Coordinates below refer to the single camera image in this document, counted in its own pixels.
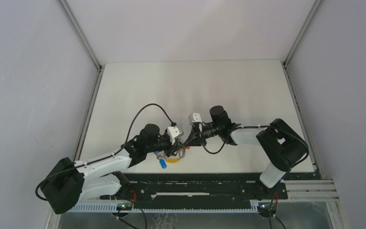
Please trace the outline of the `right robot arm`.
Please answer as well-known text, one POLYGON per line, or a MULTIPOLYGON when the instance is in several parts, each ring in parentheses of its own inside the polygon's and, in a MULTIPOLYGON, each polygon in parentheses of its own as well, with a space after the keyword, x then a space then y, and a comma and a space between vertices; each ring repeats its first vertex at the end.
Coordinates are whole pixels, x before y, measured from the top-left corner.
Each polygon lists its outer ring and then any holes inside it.
POLYGON ((276 197, 282 178, 309 157, 305 140, 280 118, 268 125, 249 126, 232 122, 221 105, 213 106, 209 113, 209 123, 203 122, 199 113, 188 116, 192 129, 184 146, 206 149, 206 140, 215 136, 223 146, 260 145, 270 162, 255 183, 258 200, 276 197))

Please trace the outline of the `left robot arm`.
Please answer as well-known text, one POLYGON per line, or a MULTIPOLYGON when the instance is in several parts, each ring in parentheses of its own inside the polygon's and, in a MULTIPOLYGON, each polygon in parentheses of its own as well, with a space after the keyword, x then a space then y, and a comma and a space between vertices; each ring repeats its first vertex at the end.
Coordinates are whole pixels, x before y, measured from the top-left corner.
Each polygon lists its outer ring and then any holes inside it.
POLYGON ((77 203, 104 195, 126 198, 130 186, 120 171, 146 159, 147 154, 173 149, 184 133, 176 126, 160 133, 155 124, 147 124, 138 135, 119 148, 87 160, 61 159, 36 187, 37 198, 47 201, 56 214, 63 214, 77 203))

